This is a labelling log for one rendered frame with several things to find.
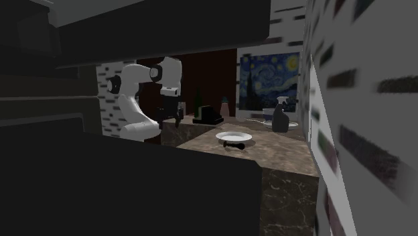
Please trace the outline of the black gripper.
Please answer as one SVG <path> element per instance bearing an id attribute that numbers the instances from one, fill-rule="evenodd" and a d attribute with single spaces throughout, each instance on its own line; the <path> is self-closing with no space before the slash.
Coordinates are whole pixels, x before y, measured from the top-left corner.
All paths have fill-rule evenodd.
<path id="1" fill-rule="evenodd" d="M 178 128 L 184 118 L 184 109 L 178 107 L 178 97 L 163 96 L 163 108 L 158 107 L 155 112 L 155 119 L 159 129 L 163 129 L 163 118 L 175 118 L 175 127 Z"/>

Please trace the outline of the dark green bottle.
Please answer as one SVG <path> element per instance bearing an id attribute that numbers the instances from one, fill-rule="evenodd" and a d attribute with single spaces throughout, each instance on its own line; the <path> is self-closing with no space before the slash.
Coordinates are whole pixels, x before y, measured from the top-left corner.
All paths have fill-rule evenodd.
<path id="1" fill-rule="evenodd" d="M 194 98 L 194 117 L 197 118 L 200 115 L 200 107 L 202 106 L 202 95 L 200 89 L 196 89 L 196 96 Z"/>

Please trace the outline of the black box-shaped appliance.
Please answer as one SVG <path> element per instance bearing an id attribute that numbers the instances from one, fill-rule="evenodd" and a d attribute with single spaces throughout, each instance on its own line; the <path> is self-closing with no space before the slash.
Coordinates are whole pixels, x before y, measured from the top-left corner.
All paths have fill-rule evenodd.
<path id="1" fill-rule="evenodd" d="M 217 113 L 210 105 L 201 106 L 198 108 L 198 116 L 192 119 L 193 123 L 205 125 L 217 125 L 222 123 L 224 118 Z"/>

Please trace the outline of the pink bottle with teal cap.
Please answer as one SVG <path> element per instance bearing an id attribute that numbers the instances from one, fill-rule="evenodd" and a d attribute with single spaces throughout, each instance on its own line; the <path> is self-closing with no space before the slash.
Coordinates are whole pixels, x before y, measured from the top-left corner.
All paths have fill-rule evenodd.
<path id="1" fill-rule="evenodd" d="M 226 97 L 222 98 L 221 107 L 220 107 L 220 114 L 223 117 L 229 117 L 230 116 L 229 103 L 228 103 L 228 99 Z"/>

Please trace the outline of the small black tool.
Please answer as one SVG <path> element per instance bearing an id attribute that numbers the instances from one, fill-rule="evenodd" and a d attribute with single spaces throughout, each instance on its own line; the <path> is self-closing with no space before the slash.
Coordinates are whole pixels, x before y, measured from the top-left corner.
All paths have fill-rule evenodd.
<path id="1" fill-rule="evenodd" d="M 223 147 L 232 147 L 232 148 L 238 148 L 240 150 L 245 149 L 245 144 L 243 143 L 228 143 L 227 141 L 223 142 Z"/>

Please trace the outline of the dark spray bottle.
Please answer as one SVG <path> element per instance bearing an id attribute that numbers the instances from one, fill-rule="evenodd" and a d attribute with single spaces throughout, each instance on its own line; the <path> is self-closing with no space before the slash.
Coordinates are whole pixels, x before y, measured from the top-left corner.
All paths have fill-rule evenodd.
<path id="1" fill-rule="evenodd" d="M 275 107 L 272 118 L 272 130 L 278 133 L 287 133 L 289 130 L 289 117 L 283 112 L 283 105 L 287 97 L 277 97 L 278 104 Z"/>

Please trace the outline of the white plate under spray bottle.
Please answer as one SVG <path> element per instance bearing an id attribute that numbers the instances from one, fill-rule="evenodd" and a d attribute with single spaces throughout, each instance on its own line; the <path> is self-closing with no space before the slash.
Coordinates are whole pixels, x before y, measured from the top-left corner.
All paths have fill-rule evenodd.
<path id="1" fill-rule="evenodd" d="M 272 129 L 272 121 L 263 121 L 263 125 L 268 128 L 268 129 Z M 295 122 L 290 122 L 289 123 L 289 128 L 288 130 L 293 130 L 298 126 L 297 123 Z"/>

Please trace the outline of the starry night wall picture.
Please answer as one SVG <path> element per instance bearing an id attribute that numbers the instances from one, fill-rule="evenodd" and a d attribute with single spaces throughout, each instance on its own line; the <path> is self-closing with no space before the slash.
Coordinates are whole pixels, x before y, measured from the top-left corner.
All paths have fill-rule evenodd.
<path id="1" fill-rule="evenodd" d="M 278 97 L 296 97 L 299 53 L 242 56 L 238 109 L 261 111 L 276 107 Z"/>

